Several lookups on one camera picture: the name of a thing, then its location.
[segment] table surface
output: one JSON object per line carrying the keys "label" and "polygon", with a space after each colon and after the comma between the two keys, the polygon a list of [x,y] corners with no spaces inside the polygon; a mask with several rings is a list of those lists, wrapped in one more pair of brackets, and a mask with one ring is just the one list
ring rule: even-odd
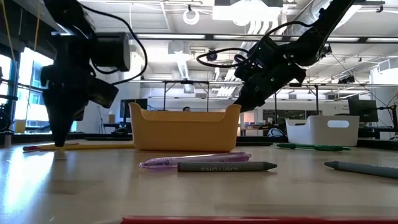
{"label": "table surface", "polygon": [[[83,142],[81,144],[112,144]],[[153,157],[197,153],[134,149],[0,149],[0,223],[93,223],[124,215],[398,217],[398,180],[333,170],[325,161],[398,167],[395,151],[237,147],[270,172],[148,172]]]}

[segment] computer monitor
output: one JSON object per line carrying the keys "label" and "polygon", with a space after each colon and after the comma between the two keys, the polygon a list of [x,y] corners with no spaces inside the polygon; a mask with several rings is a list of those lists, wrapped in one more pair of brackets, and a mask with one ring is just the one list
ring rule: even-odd
{"label": "computer monitor", "polygon": [[130,118],[129,103],[138,103],[142,109],[148,108],[148,99],[131,99],[120,101],[120,118]]}
{"label": "computer monitor", "polygon": [[349,114],[359,116],[359,122],[378,122],[376,100],[348,100]]}

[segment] wooden table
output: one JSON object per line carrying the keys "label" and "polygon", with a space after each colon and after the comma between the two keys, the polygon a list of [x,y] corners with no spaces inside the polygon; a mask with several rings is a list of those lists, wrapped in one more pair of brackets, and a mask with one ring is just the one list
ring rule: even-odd
{"label": "wooden table", "polygon": [[275,147],[235,151],[249,152],[252,161],[273,162],[278,168],[148,172],[138,164],[192,153],[111,149],[24,154],[20,146],[0,149],[0,223],[93,223],[123,215],[398,216],[398,180],[323,165],[339,160],[398,167],[397,152]]}

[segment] red pen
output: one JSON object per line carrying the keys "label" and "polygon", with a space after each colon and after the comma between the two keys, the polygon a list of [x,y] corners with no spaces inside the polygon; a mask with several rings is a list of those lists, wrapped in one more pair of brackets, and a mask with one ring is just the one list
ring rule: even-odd
{"label": "red pen", "polygon": [[124,217],[96,224],[392,224],[398,220],[364,218],[289,218],[289,217]]}
{"label": "red pen", "polygon": [[[77,145],[79,143],[77,142],[66,142],[65,145],[66,146],[71,146],[71,145]],[[50,149],[50,148],[57,148],[55,147],[54,144],[43,144],[43,145],[39,145],[39,146],[24,146],[22,149],[24,150],[24,152],[35,152],[35,151],[41,151],[44,149]]]}

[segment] robotic arm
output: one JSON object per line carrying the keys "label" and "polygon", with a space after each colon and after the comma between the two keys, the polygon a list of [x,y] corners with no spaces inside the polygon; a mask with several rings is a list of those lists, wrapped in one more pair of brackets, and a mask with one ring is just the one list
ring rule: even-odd
{"label": "robotic arm", "polygon": [[301,84],[305,70],[299,65],[313,65],[331,52],[325,47],[327,38],[354,2],[358,1],[333,0],[327,9],[321,9],[319,19],[296,42],[277,45],[267,35],[260,40],[249,51],[252,55],[235,71],[235,76],[245,82],[235,102],[242,106],[241,112],[262,106],[294,78]]}
{"label": "robotic arm", "polygon": [[96,78],[90,65],[130,70],[126,33],[96,33],[90,18],[76,0],[44,0],[49,13],[69,35],[54,34],[57,50],[53,65],[40,74],[44,103],[56,146],[63,146],[73,121],[83,119],[89,100],[110,108],[118,89]]}

